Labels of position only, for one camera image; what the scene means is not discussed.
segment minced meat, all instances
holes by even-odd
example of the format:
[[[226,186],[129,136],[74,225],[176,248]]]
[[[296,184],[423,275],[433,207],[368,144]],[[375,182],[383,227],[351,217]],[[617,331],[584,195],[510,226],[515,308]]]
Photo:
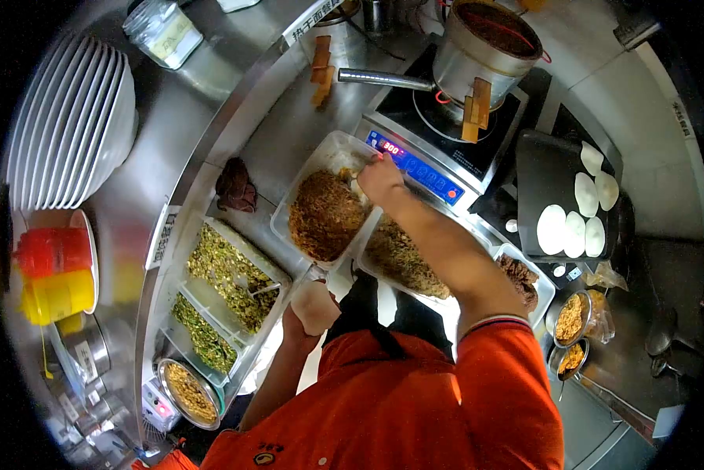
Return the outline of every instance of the minced meat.
[[[526,264],[506,254],[502,254],[496,263],[514,285],[516,293],[521,296],[527,313],[535,311],[538,306],[538,291],[535,290],[533,283],[537,281],[539,276],[527,268]]]
[[[342,176],[319,170],[308,176],[290,206],[292,241],[310,257],[339,258],[365,222],[368,211]]]

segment glass jar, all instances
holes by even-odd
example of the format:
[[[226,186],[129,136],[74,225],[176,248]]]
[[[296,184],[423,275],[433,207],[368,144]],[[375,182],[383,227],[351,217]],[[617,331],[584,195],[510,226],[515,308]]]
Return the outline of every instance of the glass jar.
[[[203,41],[203,34],[177,3],[167,0],[144,0],[130,13],[122,28],[130,42],[168,69],[179,69]]]

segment control panel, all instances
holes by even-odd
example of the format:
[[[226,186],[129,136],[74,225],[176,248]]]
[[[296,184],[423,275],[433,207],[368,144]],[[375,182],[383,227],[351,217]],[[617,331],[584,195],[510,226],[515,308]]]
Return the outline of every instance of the control panel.
[[[397,168],[407,172],[407,175],[437,195],[446,204],[454,206],[465,191],[431,165],[423,162],[415,155],[382,136],[378,131],[370,131],[366,143],[381,152],[391,155]]]
[[[142,391],[143,416],[159,431],[170,431],[181,415],[159,389],[158,379],[144,383]]]

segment metal bowl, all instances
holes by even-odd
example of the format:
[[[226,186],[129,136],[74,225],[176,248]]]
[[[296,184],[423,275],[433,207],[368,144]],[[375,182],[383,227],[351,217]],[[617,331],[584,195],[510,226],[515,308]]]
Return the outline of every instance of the metal bowl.
[[[217,417],[214,421],[204,421],[202,418],[192,415],[186,407],[180,405],[177,396],[173,393],[172,390],[170,390],[169,382],[167,381],[166,367],[169,364],[177,364],[180,367],[184,368],[198,382],[198,385],[201,386],[202,391],[206,394],[206,399],[210,401],[210,403],[214,406],[214,409],[217,412]],[[219,425],[221,424],[220,416],[222,411],[222,406],[220,405],[221,400],[219,399],[219,395],[214,389],[214,387],[212,387],[211,384],[201,374],[199,374],[198,371],[196,371],[196,369],[190,367],[190,364],[180,362],[169,357],[162,358],[157,363],[157,377],[159,378],[159,382],[162,384],[164,394],[167,395],[167,398],[169,398],[169,400],[175,406],[177,411],[182,413],[182,416],[184,416],[185,419],[195,424],[197,427],[206,429],[208,431],[213,431],[214,429],[219,428]]]
[[[574,296],[577,295],[582,296],[582,327],[579,329],[579,331],[573,338],[562,342],[556,337],[556,330],[558,328],[558,317],[561,315],[561,310],[563,310],[564,306],[569,303],[569,300],[571,300]],[[548,324],[553,325],[553,328],[549,328],[548,331],[553,335],[553,343],[556,345],[556,347],[568,348],[571,347],[574,343],[578,342],[580,339],[582,339],[582,337],[584,336],[584,332],[587,329],[587,325],[590,323],[591,316],[592,297],[590,297],[590,294],[586,290],[581,289],[569,296],[569,298],[564,301],[564,303],[561,305],[561,308],[557,312],[555,312],[553,316],[548,313],[545,326],[548,326]]]
[[[561,361],[563,361],[563,358],[565,357],[566,353],[569,352],[569,349],[565,347],[554,347],[551,351],[551,355],[547,358],[548,369],[551,371],[551,373],[554,373],[560,381],[568,381],[577,372],[579,372],[579,369],[582,368],[584,362],[587,361],[587,356],[590,354],[590,340],[588,340],[587,338],[582,338],[577,343],[579,343],[582,348],[582,351],[584,352],[582,361],[579,362],[579,365],[577,365],[574,369],[566,371],[563,375],[558,373],[558,369],[561,366]]]

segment red bottle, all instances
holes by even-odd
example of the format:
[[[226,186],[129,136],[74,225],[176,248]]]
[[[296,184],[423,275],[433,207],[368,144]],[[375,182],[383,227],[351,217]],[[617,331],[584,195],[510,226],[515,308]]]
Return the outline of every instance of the red bottle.
[[[45,277],[91,267],[91,246],[85,229],[31,229],[20,236],[13,253],[21,272]]]

